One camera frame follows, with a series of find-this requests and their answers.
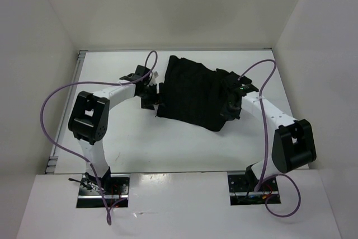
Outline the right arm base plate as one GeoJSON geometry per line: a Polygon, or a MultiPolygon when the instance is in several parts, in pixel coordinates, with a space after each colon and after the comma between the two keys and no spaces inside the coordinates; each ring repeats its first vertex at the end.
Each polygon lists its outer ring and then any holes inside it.
{"type": "Polygon", "coordinates": [[[243,172],[228,173],[227,179],[231,206],[281,203],[276,179],[264,182],[259,191],[254,191],[243,172]]]}

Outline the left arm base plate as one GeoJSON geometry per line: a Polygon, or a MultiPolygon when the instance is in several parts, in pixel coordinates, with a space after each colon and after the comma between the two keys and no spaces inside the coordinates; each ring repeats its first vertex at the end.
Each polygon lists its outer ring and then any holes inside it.
{"type": "MultiPolygon", "coordinates": [[[[100,188],[89,181],[85,174],[80,180],[69,178],[79,183],[76,208],[104,208],[100,188]]],[[[127,208],[129,203],[129,174],[112,174],[109,183],[102,188],[107,206],[111,208],[127,208]]]]}

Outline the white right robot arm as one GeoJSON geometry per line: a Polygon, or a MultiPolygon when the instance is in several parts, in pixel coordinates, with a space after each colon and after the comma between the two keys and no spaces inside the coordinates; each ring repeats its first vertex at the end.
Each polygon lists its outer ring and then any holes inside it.
{"type": "Polygon", "coordinates": [[[264,123],[264,159],[246,168],[245,183],[249,189],[258,190],[265,179],[286,174],[317,159],[309,121],[285,114],[263,97],[245,76],[230,72],[221,84],[227,96],[222,108],[225,119],[239,119],[241,111],[245,111],[264,123]]]}

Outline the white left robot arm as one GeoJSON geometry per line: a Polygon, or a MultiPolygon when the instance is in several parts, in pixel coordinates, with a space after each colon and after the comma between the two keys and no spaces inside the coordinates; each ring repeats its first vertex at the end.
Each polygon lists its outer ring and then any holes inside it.
{"type": "Polygon", "coordinates": [[[134,73],[121,77],[113,86],[77,95],[68,128],[81,146],[86,159],[86,179],[97,193],[105,194],[111,189],[111,169],[103,149],[110,110],[137,96],[141,98],[142,109],[154,110],[159,102],[157,77],[157,72],[138,65],[134,73]]]}

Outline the black pleated skirt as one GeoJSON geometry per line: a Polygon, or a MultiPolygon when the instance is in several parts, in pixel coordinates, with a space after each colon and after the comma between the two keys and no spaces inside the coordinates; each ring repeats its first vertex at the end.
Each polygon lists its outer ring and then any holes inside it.
{"type": "Polygon", "coordinates": [[[223,82],[238,75],[211,70],[201,63],[175,55],[169,57],[164,82],[159,85],[162,102],[157,116],[197,125],[213,132],[227,121],[239,119],[239,110],[228,110],[228,92],[223,82]]]}

